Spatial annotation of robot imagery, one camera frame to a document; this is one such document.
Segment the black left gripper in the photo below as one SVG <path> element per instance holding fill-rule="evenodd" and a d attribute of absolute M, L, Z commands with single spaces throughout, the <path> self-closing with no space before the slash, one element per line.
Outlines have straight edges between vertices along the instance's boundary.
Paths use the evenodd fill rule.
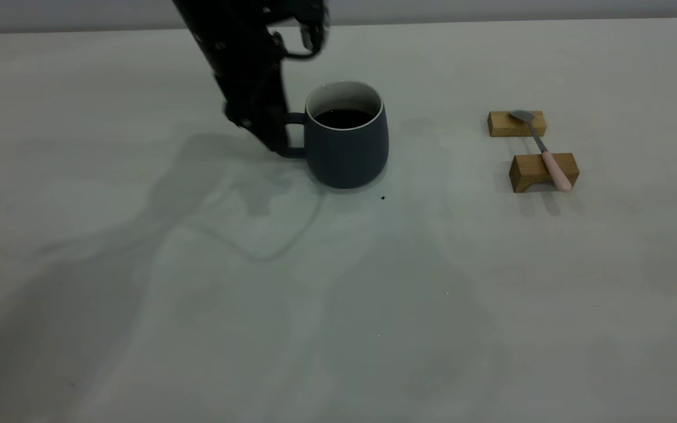
<path fill-rule="evenodd" d="M 263 23 L 256 1 L 174 1 L 212 68 L 226 117 L 271 152 L 287 155 L 284 52 Z"/>

